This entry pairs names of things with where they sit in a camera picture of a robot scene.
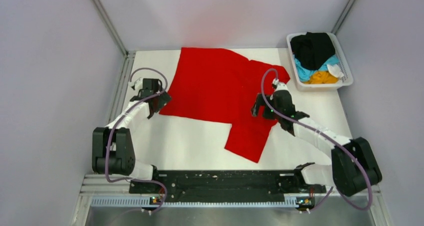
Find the red t shirt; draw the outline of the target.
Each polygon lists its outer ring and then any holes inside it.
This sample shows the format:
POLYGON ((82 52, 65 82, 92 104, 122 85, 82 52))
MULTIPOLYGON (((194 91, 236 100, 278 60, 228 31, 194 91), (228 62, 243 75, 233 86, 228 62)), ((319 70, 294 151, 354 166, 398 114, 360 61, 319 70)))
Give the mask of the red t shirt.
POLYGON ((226 150, 257 163, 276 121, 253 117, 251 108, 261 92, 273 92, 275 78, 290 80, 284 67, 230 50, 182 48, 168 90, 171 101, 160 113, 231 124, 226 150))

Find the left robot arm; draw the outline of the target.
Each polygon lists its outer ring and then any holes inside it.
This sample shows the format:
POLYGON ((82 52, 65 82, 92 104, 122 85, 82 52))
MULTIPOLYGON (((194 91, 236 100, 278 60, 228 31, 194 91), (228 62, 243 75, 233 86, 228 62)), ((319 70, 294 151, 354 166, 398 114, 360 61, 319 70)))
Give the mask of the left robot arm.
POLYGON ((167 85, 167 81, 152 78, 139 78, 130 83, 137 94, 124 111, 108 125, 93 131, 91 165, 95 173, 120 174, 141 180, 147 192, 158 190, 161 183, 154 175, 157 168, 135 156, 135 132, 171 100, 167 85))

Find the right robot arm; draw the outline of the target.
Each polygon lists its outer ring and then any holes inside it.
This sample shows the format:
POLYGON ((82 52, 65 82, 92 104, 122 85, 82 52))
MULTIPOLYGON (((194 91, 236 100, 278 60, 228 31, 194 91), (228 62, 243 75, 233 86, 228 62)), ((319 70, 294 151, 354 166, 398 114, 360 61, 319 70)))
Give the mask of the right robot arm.
POLYGON ((296 110, 288 90, 277 90, 271 95, 259 93, 251 108, 253 117, 259 115, 260 108, 264 119, 277 121, 284 131, 314 146, 331 160, 329 165, 310 162, 298 166, 298 175, 293 178, 296 190, 306 192, 319 184, 352 196, 382 181, 380 167, 365 138, 351 139, 316 123, 305 112, 296 110))

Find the light blue t shirt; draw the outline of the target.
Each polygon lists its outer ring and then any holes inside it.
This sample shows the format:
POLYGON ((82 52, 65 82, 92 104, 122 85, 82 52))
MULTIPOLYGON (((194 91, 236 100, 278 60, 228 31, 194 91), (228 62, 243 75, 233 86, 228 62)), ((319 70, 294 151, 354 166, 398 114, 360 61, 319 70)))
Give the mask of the light blue t shirt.
POLYGON ((310 77, 315 73, 315 72, 320 72, 320 71, 328 71, 328 65, 338 65, 340 63, 338 57, 336 55, 331 56, 330 58, 328 58, 319 69, 317 70, 309 70, 304 68, 301 65, 301 62, 294 57, 294 62, 295 62, 295 67, 297 70, 297 75, 299 77, 299 80, 301 82, 306 82, 310 79, 310 77))

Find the yellow t shirt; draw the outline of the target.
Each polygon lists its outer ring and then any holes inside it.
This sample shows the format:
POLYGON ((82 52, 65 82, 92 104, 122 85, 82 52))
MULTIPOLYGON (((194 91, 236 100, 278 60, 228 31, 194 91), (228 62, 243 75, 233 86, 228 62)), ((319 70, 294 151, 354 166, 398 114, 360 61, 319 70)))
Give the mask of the yellow t shirt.
POLYGON ((335 84, 339 81, 339 78, 333 76, 328 71, 317 71, 312 74, 308 81, 305 81, 304 84, 335 84))

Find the black t shirt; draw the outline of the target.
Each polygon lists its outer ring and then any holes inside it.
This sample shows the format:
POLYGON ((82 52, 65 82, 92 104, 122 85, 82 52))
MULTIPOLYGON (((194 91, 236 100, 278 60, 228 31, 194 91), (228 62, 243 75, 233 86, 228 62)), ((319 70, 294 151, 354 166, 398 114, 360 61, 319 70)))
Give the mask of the black t shirt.
POLYGON ((331 56, 336 54, 334 45, 327 33, 311 33, 293 37, 290 45, 294 57, 309 70, 317 70, 331 56))

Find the white cloth in basket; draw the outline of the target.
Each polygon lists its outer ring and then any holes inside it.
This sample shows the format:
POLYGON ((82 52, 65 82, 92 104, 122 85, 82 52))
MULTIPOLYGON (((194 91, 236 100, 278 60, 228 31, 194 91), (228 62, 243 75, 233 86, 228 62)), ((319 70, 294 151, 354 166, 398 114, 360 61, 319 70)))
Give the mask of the white cloth in basket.
POLYGON ((327 70, 335 78, 341 79, 344 77, 344 73, 338 64, 327 64, 327 70))

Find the white plastic basket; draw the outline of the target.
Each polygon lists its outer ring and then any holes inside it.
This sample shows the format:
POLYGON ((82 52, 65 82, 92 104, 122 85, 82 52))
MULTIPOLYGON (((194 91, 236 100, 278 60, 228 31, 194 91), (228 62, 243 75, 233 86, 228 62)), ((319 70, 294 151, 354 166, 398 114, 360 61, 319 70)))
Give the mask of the white plastic basket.
POLYGON ((332 91, 353 84, 346 57, 334 34, 294 33, 286 39, 298 90, 332 91))

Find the left aluminium corner post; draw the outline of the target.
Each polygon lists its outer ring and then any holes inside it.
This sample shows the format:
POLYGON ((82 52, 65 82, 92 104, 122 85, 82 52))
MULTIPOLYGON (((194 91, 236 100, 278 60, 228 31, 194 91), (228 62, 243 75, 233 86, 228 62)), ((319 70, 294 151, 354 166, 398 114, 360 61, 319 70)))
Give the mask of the left aluminium corner post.
POLYGON ((99 15, 101 21, 103 22, 107 32, 109 33, 111 39, 115 43, 115 45, 118 47, 121 54, 126 57, 128 55, 128 51, 125 48, 115 26, 113 25, 111 19, 109 18, 101 0, 91 0, 91 2, 94 5, 95 10, 97 11, 97 14, 99 15))

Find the aluminium corner post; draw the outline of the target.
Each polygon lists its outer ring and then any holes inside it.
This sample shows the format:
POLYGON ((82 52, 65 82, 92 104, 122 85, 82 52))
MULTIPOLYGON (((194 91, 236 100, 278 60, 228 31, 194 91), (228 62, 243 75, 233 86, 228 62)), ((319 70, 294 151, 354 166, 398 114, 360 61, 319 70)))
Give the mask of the aluminium corner post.
POLYGON ((345 20, 347 19, 350 11, 352 10, 352 8, 354 7, 355 3, 357 0, 348 0, 348 2, 346 3, 344 9, 342 10, 338 20, 336 21, 331 33, 336 34, 340 28, 343 26, 345 20))
POLYGON ((111 39, 115 43, 115 45, 118 47, 121 54, 126 57, 128 55, 128 51, 125 48, 115 26, 113 25, 111 19, 109 18, 101 0, 91 0, 91 2, 94 5, 95 10, 97 11, 97 14, 99 15, 101 21, 103 22, 107 32, 109 33, 111 39))

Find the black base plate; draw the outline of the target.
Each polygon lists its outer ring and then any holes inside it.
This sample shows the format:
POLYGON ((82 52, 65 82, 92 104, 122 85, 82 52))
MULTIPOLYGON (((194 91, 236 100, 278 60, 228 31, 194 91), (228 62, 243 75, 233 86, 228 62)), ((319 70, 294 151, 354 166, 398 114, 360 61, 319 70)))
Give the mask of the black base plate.
POLYGON ((306 184, 297 170, 160 170, 160 185, 130 183, 131 194, 166 194, 166 202, 282 202, 287 193, 325 193, 325 186, 306 184))

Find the right aluminium corner post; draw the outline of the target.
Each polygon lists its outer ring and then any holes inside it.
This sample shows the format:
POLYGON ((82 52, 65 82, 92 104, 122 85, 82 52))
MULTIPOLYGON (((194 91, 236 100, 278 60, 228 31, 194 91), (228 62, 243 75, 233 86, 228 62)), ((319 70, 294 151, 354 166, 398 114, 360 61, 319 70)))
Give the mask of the right aluminium corner post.
POLYGON ((342 10, 338 20, 336 21, 331 33, 336 34, 340 28, 343 26, 345 20, 347 19, 350 11, 352 10, 352 8, 354 7, 355 3, 357 0, 348 0, 348 2, 346 3, 344 9, 342 10))

